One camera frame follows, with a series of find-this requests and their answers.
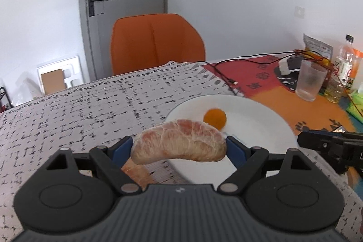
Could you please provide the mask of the grey snack bag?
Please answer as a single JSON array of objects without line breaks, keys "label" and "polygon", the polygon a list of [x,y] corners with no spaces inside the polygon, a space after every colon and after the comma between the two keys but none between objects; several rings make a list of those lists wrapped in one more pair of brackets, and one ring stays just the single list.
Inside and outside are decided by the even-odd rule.
[{"label": "grey snack bag", "polygon": [[306,34],[303,34],[303,42],[305,45],[304,54],[307,54],[315,58],[323,57],[328,60],[332,59],[333,50],[334,50],[332,46],[317,39],[314,39]]}]

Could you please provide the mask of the peeled pomelo segment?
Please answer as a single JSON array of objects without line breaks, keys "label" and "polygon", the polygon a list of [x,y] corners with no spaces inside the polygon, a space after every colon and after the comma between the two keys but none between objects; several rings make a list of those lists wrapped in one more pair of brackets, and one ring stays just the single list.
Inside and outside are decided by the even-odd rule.
[{"label": "peeled pomelo segment", "polygon": [[137,165],[160,160],[183,159],[218,162],[226,155],[226,140],[213,126],[190,119],[177,119],[139,133],[130,156]]},{"label": "peeled pomelo segment", "polygon": [[156,184],[150,172],[143,165],[136,165],[131,158],[121,168],[128,177],[135,181],[143,190],[150,184]]}]

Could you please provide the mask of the red orange table mat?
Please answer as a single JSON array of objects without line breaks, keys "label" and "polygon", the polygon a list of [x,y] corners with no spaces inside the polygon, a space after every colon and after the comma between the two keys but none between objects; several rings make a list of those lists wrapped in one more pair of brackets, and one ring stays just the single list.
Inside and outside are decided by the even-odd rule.
[{"label": "red orange table mat", "polygon": [[236,81],[235,89],[277,112],[295,134],[309,129],[332,131],[339,126],[347,131],[362,131],[362,123],[345,111],[345,100],[334,104],[321,95],[313,102],[299,98],[293,89],[295,81],[278,78],[278,61],[274,55],[212,62],[205,68]]}]

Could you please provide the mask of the clear plastic cup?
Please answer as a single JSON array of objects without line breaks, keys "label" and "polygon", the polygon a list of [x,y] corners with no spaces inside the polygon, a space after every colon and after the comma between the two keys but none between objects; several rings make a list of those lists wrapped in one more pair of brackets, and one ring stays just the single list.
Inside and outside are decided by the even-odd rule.
[{"label": "clear plastic cup", "polygon": [[313,102],[326,76],[326,68],[316,62],[303,60],[295,89],[296,95],[307,102]]}]

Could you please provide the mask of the small orange kumquat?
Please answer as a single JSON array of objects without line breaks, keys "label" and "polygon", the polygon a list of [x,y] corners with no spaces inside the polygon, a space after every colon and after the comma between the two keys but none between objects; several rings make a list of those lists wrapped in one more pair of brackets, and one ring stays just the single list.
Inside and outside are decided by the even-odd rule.
[{"label": "small orange kumquat", "polygon": [[217,130],[222,130],[226,125],[227,115],[226,113],[218,108],[208,110],[203,117],[203,122],[213,126]]}]

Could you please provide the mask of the white charger block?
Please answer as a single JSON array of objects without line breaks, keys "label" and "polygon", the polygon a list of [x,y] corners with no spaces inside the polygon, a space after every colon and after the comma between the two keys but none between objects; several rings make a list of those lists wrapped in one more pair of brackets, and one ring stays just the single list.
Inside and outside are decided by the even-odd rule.
[{"label": "white charger block", "polygon": [[281,76],[290,75],[291,70],[289,69],[287,58],[280,60],[278,62],[278,66],[279,66],[279,71],[280,71]]}]

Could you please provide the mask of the black white patterned tablecloth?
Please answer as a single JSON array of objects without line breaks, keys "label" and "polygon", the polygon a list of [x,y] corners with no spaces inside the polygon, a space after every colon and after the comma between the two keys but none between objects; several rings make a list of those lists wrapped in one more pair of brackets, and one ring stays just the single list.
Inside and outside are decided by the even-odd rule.
[{"label": "black white patterned tablecloth", "polygon": [[233,95],[225,82],[195,63],[168,62],[44,96],[1,113],[1,241],[22,226],[16,191],[59,148],[85,152],[161,123],[187,99]]}]

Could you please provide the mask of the orange chair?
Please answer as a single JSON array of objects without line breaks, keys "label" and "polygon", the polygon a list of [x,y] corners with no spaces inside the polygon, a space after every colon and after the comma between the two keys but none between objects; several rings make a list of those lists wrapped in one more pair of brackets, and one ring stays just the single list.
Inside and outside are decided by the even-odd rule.
[{"label": "orange chair", "polygon": [[174,62],[206,59],[204,42],[196,29],[178,14],[123,17],[113,26],[110,42],[114,75]]}]

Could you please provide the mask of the clear plastic bottle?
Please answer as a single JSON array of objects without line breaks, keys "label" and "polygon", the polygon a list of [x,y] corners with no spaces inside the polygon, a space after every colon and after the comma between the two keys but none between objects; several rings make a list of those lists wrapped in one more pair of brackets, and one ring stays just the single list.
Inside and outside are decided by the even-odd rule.
[{"label": "clear plastic bottle", "polygon": [[351,35],[346,35],[345,43],[340,46],[336,56],[334,67],[324,93],[326,99],[332,103],[339,103],[345,91],[345,86],[353,67],[353,41],[354,38]]}]

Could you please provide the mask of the white plate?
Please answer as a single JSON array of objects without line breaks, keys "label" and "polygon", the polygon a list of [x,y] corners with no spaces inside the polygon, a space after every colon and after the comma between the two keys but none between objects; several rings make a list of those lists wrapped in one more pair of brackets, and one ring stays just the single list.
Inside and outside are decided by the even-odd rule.
[{"label": "white plate", "polygon": [[[248,148],[260,146],[272,154],[284,154],[297,148],[297,138],[287,122],[273,110],[248,98],[233,95],[205,95],[176,106],[166,121],[191,119],[202,121],[210,109],[221,109],[227,121],[222,132],[233,136]],[[228,158],[219,162],[194,162],[172,159],[169,163],[177,173],[192,184],[213,184],[218,187],[236,171]]]}]

